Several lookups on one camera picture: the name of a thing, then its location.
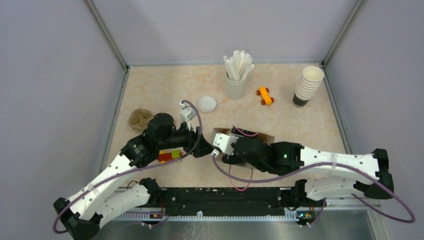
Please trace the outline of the brown pulp cup carrier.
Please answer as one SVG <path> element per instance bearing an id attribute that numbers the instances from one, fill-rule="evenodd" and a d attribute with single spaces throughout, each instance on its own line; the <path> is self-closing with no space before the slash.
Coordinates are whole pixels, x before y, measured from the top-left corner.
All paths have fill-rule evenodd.
<path id="1" fill-rule="evenodd" d="M 154 114 L 150 110 L 137 108 L 131 113 L 128 119 L 128 125 L 133 130 L 142 132 L 147 128 L 149 121 L 153 117 Z"/>

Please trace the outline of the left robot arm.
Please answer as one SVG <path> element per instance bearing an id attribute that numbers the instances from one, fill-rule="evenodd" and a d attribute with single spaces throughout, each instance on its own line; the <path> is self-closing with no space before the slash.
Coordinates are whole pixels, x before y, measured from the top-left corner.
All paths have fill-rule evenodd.
<path id="1" fill-rule="evenodd" d="M 193 130 L 183 122 L 179 128 L 167 113 L 156 114 L 146 130 L 130 139 L 115 159 L 80 192 L 58 198 L 53 207 L 64 232 L 74 240 L 91 240 L 109 221 L 139 206 L 154 207 L 160 202 L 161 188 L 152 178 L 144 178 L 132 188 L 113 196 L 117 188 L 138 170 L 152 169 L 161 150 L 182 148 L 185 155 L 200 158 L 214 148 L 201 127 Z"/>

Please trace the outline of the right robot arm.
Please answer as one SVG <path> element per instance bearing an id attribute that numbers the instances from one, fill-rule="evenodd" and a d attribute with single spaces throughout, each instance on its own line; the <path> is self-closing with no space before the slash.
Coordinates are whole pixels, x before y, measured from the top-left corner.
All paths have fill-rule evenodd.
<path id="1" fill-rule="evenodd" d="M 299 206 L 357 192 L 377 200 L 388 200 L 394 195 L 388 152 L 382 148 L 368 154 L 345 154 L 287 141 L 267 144 L 255 137 L 223 133 L 215 135 L 213 146 L 242 164 L 280 177 L 300 173 L 325 175 L 321 180 L 307 180 L 293 192 L 293 200 Z"/>

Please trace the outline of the paper cakes gift bag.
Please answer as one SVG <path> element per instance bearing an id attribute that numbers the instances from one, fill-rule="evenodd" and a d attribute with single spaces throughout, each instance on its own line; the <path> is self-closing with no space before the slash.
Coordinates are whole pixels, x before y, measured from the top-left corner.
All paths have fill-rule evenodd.
<path id="1" fill-rule="evenodd" d="M 261 132 L 249 131 L 247 129 L 239 128 L 233 125 L 231 128 L 219 128 L 219 127 L 214 128 L 211 133 L 212 143 L 215 144 L 216 136 L 222 137 L 223 135 L 236 136 L 237 138 L 257 139 L 264 144 L 271 144 L 275 140 L 275 137 L 272 135 L 261 133 Z M 254 170 L 257 169 L 250 163 L 247 163 L 241 158 L 237 157 L 235 154 L 228 155 L 224 151 L 221 152 L 220 157 L 217 157 L 217 161 L 228 165 L 228 170 L 226 171 L 226 173 L 228 174 L 231 173 L 232 168 L 250 169 L 250 179 L 249 179 L 250 181 L 253 178 Z"/>

